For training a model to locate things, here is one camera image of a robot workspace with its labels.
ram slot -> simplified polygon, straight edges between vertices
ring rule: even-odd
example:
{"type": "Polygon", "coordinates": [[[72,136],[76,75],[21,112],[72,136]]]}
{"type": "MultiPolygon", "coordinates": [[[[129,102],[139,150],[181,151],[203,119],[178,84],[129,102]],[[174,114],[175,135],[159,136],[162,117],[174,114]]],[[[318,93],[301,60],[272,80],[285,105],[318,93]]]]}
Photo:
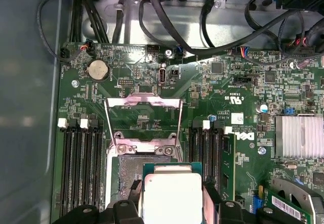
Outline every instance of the ram slot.
{"type": "Polygon", "coordinates": [[[197,161],[202,162],[203,161],[203,128],[198,129],[198,133],[196,135],[196,156],[197,161]]]}
{"type": "Polygon", "coordinates": [[[209,158],[209,152],[210,152],[210,137],[209,133],[206,130],[202,131],[202,136],[201,136],[201,148],[202,148],[202,153],[201,153],[201,163],[202,163],[202,179],[203,181],[206,180],[207,176],[211,175],[210,173],[210,163],[211,160],[209,158]]]}
{"type": "Polygon", "coordinates": [[[83,133],[82,205],[90,204],[92,134],[83,133]]]}
{"type": "Polygon", "coordinates": [[[215,188],[217,191],[220,190],[220,177],[221,177],[221,146],[223,139],[223,130],[221,129],[210,129],[212,141],[211,141],[211,152],[212,152],[212,175],[215,179],[215,188]]]}
{"type": "Polygon", "coordinates": [[[61,184],[61,208],[60,216],[68,212],[69,204],[69,175],[70,175],[70,152],[72,145],[72,132],[70,129],[64,132],[62,184],[61,184]]]}
{"type": "Polygon", "coordinates": [[[92,205],[100,206],[102,133],[93,133],[93,190],[92,205]]]}
{"type": "Polygon", "coordinates": [[[75,131],[74,141],[72,145],[72,159],[71,159],[71,208],[76,208],[78,206],[79,197],[79,174],[80,174],[80,161],[81,161],[81,148],[82,148],[82,133],[80,130],[75,131]]]}
{"type": "Polygon", "coordinates": [[[188,161],[189,162],[195,162],[196,161],[196,135],[197,135],[197,129],[189,128],[189,147],[188,147],[188,161]]]}

motherboard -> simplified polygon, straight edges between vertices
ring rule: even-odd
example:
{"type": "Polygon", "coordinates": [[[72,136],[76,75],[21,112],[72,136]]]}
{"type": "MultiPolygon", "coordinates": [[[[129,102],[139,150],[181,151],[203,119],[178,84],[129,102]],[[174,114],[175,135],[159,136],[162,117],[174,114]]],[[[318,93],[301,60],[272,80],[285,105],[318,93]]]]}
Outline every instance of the motherboard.
{"type": "Polygon", "coordinates": [[[250,212],[271,178],[322,195],[324,58],[261,67],[237,51],[94,44],[62,65],[52,221],[127,198],[144,163],[201,162],[203,181],[250,212]]]}

black cable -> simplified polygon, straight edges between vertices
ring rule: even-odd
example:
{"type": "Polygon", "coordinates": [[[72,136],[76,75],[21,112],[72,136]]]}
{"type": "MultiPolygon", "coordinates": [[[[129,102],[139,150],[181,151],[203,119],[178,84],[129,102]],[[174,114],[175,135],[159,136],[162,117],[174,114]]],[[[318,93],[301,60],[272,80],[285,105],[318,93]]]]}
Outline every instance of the black cable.
{"type": "Polygon", "coordinates": [[[203,7],[201,9],[201,15],[200,15],[200,18],[201,18],[200,24],[201,24],[202,35],[209,47],[215,47],[214,44],[212,43],[211,39],[208,36],[207,28],[206,28],[207,15],[211,12],[214,4],[215,4],[214,0],[206,0],[205,4],[203,5],[203,7]]]}
{"type": "MultiPolygon", "coordinates": [[[[253,28],[254,30],[258,30],[260,29],[262,26],[260,24],[258,24],[251,16],[251,13],[250,13],[250,5],[254,2],[255,0],[250,0],[248,2],[248,4],[246,5],[245,7],[245,11],[244,11],[244,16],[245,16],[245,19],[248,23],[248,25],[253,28]]],[[[267,35],[269,38],[271,38],[274,43],[276,44],[277,47],[279,47],[279,43],[278,43],[278,37],[272,33],[271,31],[269,30],[266,30],[263,32],[263,34],[267,35]]]]}
{"type": "MultiPolygon", "coordinates": [[[[166,1],[170,1],[170,0],[160,0],[161,3],[166,2],[166,1]]],[[[138,9],[138,21],[140,23],[140,27],[143,31],[143,33],[150,38],[152,41],[154,41],[155,43],[161,45],[161,46],[165,46],[165,47],[170,47],[172,48],[172,46],[170,46],[169,44],[164,43],[163,41],[159,40],[158,38],[154,37],[145,27],[144,22],[143,22],[143,16],[144,16],[144,4],[146,3],[150,3],[150,0],[141,0],[140,2],[140,7],[138,9]]]]}
{"type": "Polygon", "coordinates": [[[77,13],[76,1],[77,0],[73,0],[73,4],[72,4],[72,16],[71,16],[70,36],[69,36],[70,42],[76,42],[75,41],[75,27],[76,27],[76,13],[77,13]]]}
{"type": "MultiPolygon", "coordinates": [[[[301,27],[302,27],[302,35],[301,35],[301,40],[303,40],[303,38],[305,37],[305,21],[304,21],[304,18],[301,14],[300,11],[296,11],[297,12],[297,15],[298,15],[298,18],[300,20],[300,23],[301,23],[301,27]]],[[[284,19],[280,25],[280,28],[279,28],[279,32],[278,32],[278,43],[279,43],[279,50],[281,51],[281,53],[286,56],[284,59],[281,59],[279,61],[276,61],[276,62],[273,62],[273,63],[264,63],[264,62],[258,62],[258,61],[254,61],[248,57],[245,57],[244,59],[246,59],[247,61],[253,63],[253,64],[256,64],[256,65],[259,65],[259,66],[274,66],[274,65],[278,65],[278,64],[281,64],[285,61],[287,61],[288,59],[294,59],[295,56],[293,56],[294,53],[296,53],[296,51],[300,48],[300,46],[302,45],[302,43],[299,43],[295,49],[293,50],[292,54],[287,54],[286,52],[284,52],[284,50],[282,49],[282,44],[281,44],[281,37],[282,37],[282,34],[283,34],[283,31],[284,31],[284,27],[285,27],[285,24],[287,22],[287,19],[284,19]]]]}
{"type": "Polygon", "coordinates": [[[318,31],[320,30],[324,30],[324,18],[322,18],[321,20],[319,20],[317,23],[315,23],[307,32],[306,35],[306,44],[307,46],[309,45],[310,39],[313,37],[314,34],[316,34],[318,31]]]}
{"type": "MultiPolygon", "coordinates": [[[[118,4],[125,5],[126,1],[127,0],[119,0],[118,4]]],[[[124,12],[121,10],[117,10],[116,26],[115,26],[115,30],[112,35],[112,43],[118,43],[118,41],[119,41],[120,32],[121,32],[122,26],[123,26],[123,19],[124,19],[124,12]]]]}
{"type": "Polygon", "coordinates": [[[105,27],[103,26],[103,23],[102,23],[102,19],[101,19],[100,15],[99,15],[95,5],[93,4],[92,0],[83,0],[83,3],[84,3],[84,6],[87,5],[88,8],[91,10],[94,21],[98,25],[99,34],[101,36],[102,42],[103,43],[109,43],[105,27]]]}
{"type": "Polygon", "coordinates": [[[162,25],[164,26],[164,28],[167,30],[167,32],[175,39],[175,41],[186,51],[188,51],[189,53],[192,53],[194,55],[215,55],[217,53],[220,53],[224,50],[229,50],[233,47],[236,46],[240,46],[244,43],[249,42],[250,40],[254,39],[255,37],[257,37],[258,35],[260,35],[261,33],[263,33],[264,31],[268,30],[270,27],[272,27],[273,25],[275,25],[276,23],[282,21],[283,19],[289,17],[290,15],[292,15],[293,13],[295,13],[294,11],[287,11],[283,14],[281,14],[279,17],[273,19],[271,22],[267,23],[266,25],[264,25],[262,28],[256,30],[254,33],[241,38],[237,41],[234,41],[232,43],[226,44],[224,46],[220,46],[220,47],[216,47],[216,48],[210,48],[210,49],[193,49],[191,48],[187,42],[181,37],[181,35],[178,33],[178,31],[175,29],[175,27],[173,26],[173,24],[171,23],[171,21],[169,20],[169,18],[167,17],[161,3],[159,0],[151,0],[151,3],[162,23],[162,25]]]}
{"type": "Polygon", "coordinates": [[[56,55],[55,52],[51,49],[49,43],[47,42],[47,40],[45,38],[45,34],[43,31],[43,26],[42,26],[42,9],[48,1],[50,1],[50,0],[43,0],[42,2],[40,2],[40,4],[38,5],[38,8],[37,8],[36,22],[37,22],[37,27],[38,27],[40,38],[42,39],[42,42],[43,42],[44,46],[46,47],[46,49],[48,50],[48,52],[54,58],[58,59],[59,61],[65,62],[65,63],[69,63],[70,61],[77,58],[77,56],[81,53],[82,50],[76,51],[70,58],[63,58],[63,57],[56,55]]]}
{"type": "Polygon", "coordinates": [[[83,6],[85,7],[86,11],[87,11],[87,14],[88,14],[88,17],[89,17],[89,20],[90,20],[90,24],[91,24],[91,27],[93,29],[93,32],[95,33],[95,37],[96,37],[96,40],[98,43],[103,43],[103,40],[102,40],[102,36],[101,36],[101,32],[99,31],[99,27],[98,27],[98,24],[91,12],[91,8],[89,7],[89,4],[86,2],[86,0],[82,0],[82,3],[83,3],[83,6]]]}
{"type": "Polygon", "coordinates": [[[75,42],[82,42],[82,35],[81,35],[82,19],[83,19],[82,0],[76,0],[75,42]]]}

heatsink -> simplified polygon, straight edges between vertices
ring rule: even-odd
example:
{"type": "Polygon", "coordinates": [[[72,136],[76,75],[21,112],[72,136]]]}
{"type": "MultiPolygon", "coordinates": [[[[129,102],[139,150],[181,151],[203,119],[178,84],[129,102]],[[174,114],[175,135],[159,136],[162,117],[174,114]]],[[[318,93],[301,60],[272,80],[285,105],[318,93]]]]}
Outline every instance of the heatsink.
{"type": "Polygon", "coordinates": [[[324,157],[324,131],[322,117],[277,116],[277,157],[324,157]]]}

green circuit board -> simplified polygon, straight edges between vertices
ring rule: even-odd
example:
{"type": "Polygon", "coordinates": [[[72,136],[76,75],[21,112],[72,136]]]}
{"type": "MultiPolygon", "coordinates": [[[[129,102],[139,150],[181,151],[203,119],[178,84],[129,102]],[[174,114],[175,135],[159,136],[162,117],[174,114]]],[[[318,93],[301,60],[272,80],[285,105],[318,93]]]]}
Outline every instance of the green circuit board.
{"type": "MultiPolygon", "coordinates": [[[[65,44],[71,53],[80,46],[77,43],[65,44]]],[[[176,51],[166,57],[165,51],[166,48],[158,46],[95,44],[92,56],[83,51],[71,65],[61,67],[58,118],[66,118],[68,122],[73,119],[80,121],[82,118],[96,119],[101,128],[100,137],[92,140],[100,143],[93,143],[92,146],[93,151],[97,147],[95,153],[100,160],[95,159],[97,162],[92,162],[89,169],[89,173],[96,176],[96,183],[90,181],[88,191],[94,195],[96,186],[97,197],[86,199],[96,199],[95,204],[101,210],[108,204],[105,203],[106,149],[111,136],[104,100],[125,98],[132,93],[154,93],[161,98],[183,101],[179,140],[184,161],[189,160],[189,131],[193,121],[201,122],[215,116],[218,127],[235,133],[229,134],[230,153],[222,153],[224,161],[221,163],[221,173],[222,168],[229,168],[226,174],[226,187],[229,190],[222,188],[223,199],[239,201],[244,208],[252,211],[253,196],[258,194],[259,185],[266,186],[271,177],[292,181],[297,179],[323,193],[324,178],[322,182],[313,179],[313,172],[324,172],[322,159],[278,159],[274,147],[276,115],[323,115],[323,58],[311,60],[307,67],[298,69],[294,60],[276,66],[256,66],[233,51],[225,51],[221,56],[210,58],[185,53],[182,57],[176,51]],[[109,76],[102,82],[93,81],[86,72],[87,65],[94,58],[106,62],[109,67],[109,76]],[[161,68],[166,70],[163,83],[159,82],[161,68]],[[75,87],[71,85],[74,80],[78,83],[75,87]],[[267,114],[258,112],[258,106],[262,104],[268,106],[267,114]],[[260,147],[266,152],[261,154],[260,147]],[[297,167],[290,167],[289,161],[294,161],[297,167]]],[[[262,62],[273,62],[280,58],[277,51],[250,49],[249,55],[262,62]]],[[[167,138],[177,129],[178,116],[177,109],[155,108],[146,104],[111,110],[114,130],[123,131],[126,137],[144,140],[167,138]]],[[[80,131],[79,139],[84,144],[85,137],[81,135],[80,131]]],[[[71,206],[82,204],[76,200],[83,195],[82,187],[73,189],[73,181],[76,180],[66,181],[68,187],[62,192],[63,167],[73,157],[64,153],[65,137],[58,130],[52,221],[71,206]],[[62,211],[62,205],[67,205],[66,201],[69,202],[68,207],[62,211]]],[[[78,151],[86,152],[85,147],[80,146],[78,151]]],[[[70,169],[65,170],[67,175],[75,174],[79,182],[82,182],[83,160],[84,157],[78,159],[76,166],[80,168],[75,173],[71,173],[71,164],[70,169]]],[[[121,162],[114,162],[112,174],[116,178],[121,165],[121,162]]],[[[111,185],[111,200],[118,199],[116,191],[120,183],[117,181],[111,185]]]]}

